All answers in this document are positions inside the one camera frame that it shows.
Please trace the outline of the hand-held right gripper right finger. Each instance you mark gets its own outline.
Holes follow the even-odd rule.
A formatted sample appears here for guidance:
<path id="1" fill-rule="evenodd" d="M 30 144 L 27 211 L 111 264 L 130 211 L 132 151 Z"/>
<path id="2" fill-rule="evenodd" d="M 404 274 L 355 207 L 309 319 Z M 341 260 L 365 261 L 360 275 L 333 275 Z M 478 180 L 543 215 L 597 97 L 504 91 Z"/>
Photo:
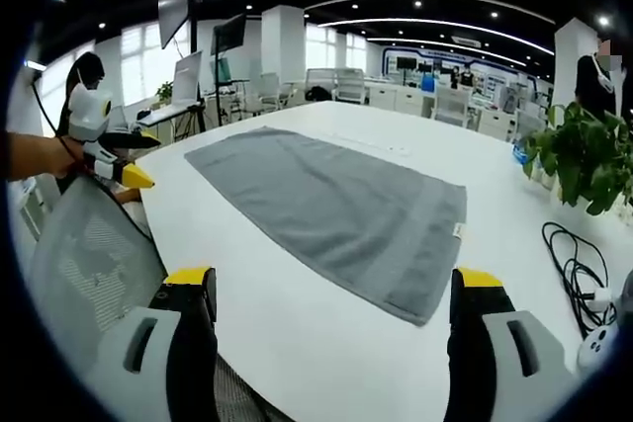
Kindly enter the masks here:
<path id="1" fill-rule="evenodd" d="M 576 385 L 563 345 L 491 274 L 452 271 L 449 322 L 446 421 L 545 421 Z"/>

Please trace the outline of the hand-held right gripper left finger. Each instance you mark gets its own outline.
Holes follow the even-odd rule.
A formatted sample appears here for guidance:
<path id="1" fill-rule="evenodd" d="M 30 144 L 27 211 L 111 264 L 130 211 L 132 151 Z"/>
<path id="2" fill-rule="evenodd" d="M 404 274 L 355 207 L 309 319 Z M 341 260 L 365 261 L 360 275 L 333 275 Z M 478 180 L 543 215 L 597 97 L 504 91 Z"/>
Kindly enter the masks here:
<path id="1" fill-rule="evenodd" d="M 116 421 L 217 421 L 217 276 L 169 275 L 103 337 L 87 381 Z"/>

